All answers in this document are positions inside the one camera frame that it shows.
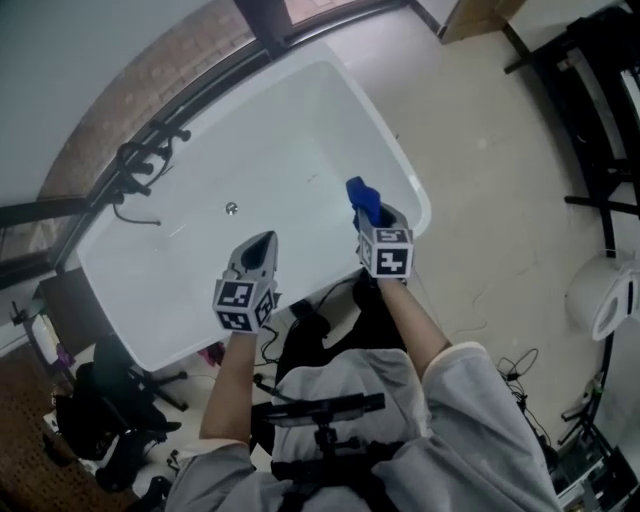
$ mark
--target cardboard box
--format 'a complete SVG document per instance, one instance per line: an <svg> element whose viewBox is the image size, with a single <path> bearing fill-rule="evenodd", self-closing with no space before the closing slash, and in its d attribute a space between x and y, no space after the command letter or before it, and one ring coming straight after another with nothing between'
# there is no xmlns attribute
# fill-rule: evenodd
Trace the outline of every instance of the cardboard box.
<svg viewBox="0 0 640 512"><path fill-rule="evenodd" d="M502 30L526 0L458 0L448 19L440 24L430 15L424 2L414 3L443 44L488 32Z"/></svg>

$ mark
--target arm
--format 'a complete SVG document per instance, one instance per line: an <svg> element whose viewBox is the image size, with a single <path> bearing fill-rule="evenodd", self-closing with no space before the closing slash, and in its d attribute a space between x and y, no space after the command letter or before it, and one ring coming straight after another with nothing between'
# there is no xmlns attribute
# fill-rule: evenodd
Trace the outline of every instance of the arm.
<svg viewBox="0 0 640 512"><path fill-rule="evenodd" d="M201 439L249 444L257 334L233 333L200 426Z"/></svg>
<svg viewBox="0 0 640 512"><path fill-rule="evenodd" d="M378 286L411 362L422 377L429 363L451 344L400 281L379 279Z"/></svg>

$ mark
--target black chair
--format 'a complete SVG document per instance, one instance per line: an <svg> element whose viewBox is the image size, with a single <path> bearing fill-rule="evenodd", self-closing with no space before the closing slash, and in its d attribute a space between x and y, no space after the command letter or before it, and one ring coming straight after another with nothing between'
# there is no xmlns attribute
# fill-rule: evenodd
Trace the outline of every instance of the black chair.
<svg viewBox="0 0 640 512"><path fill-rule="evenodd" d="M60 433L82 459L103 460L118 436L107 464L96 472L96 481L107 492L120 492L133 484L152 444L167 440L181 423L169 422L153 404L158 396L184 411L181 404L160 389L186 373L154 380L136 373L133 361L114 337L100 340L92 363L76 372L72 397L56 397Z"/></svg>
<svg viewBox="0 0 640 512"><path fill-rule="evenodd" d="M186 379L186 372L179 372L163 379L154 379L151 373L144 370L138 373L133 369L133 359L116 336L103 338L96 343L93 365L93 381L96 386L118 410L125 412L125 416L127 412L134 418L139 416L137 408L140 404L132 407L131 393L137 393L140 385L148 400L153 401L153 397L157 396L179 411L184 412L189 408L186 403L179 402L162 389L166 384ZM147 413L153 415L149 412L148 406L144 408Z"/></svg>

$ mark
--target black equipment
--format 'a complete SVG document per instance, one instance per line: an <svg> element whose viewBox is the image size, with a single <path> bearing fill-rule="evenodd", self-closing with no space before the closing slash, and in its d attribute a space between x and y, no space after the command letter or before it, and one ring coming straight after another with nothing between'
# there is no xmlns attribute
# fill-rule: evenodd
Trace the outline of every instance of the black equipment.
<svg viewBox="0 0 640 512"><path fill-rule="evenodd" d="M364 395L358 393L326 400L301 401L282 395L262 383L255 376L256 385L267 393L289 403L283 405L261 404L254 406L252 415L279 427L317 425L315 441L322 453L321 459L295 462L272 462L271 471L278 480L293 480L293 485L284 494L279 512L299 512L304 503L323 487L345 486L360 496L372 512L397 512L396 506L385 492L384 482L371 473L378 462L391 460L403 443L382 444L373 442L364 451L357 437L339 441L337 432L330 424L350 421L385 407L384 394Z"/></svg>

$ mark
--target gray shirt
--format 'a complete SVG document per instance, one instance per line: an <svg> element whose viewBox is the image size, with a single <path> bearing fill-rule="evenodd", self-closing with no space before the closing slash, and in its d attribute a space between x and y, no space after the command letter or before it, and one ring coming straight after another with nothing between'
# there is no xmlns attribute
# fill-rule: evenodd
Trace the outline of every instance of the gray shirt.
<svg viewBox="0 0 640 512"><path fill-rule="evenodd" d="M292 370L278 389L308 400L384 393L385 409L332 426L338 440L406 443L372 470L401 511L560 510L533 432L477 343L443 351L422 382L400 350L349 350L325 367ZM274 461L319 458L315 430L276 428ZM275 512L290 485L256 472L246 445L228 444L188 460L166 510ZM351 489L330 487L303 510L369 508Z"/></svg>

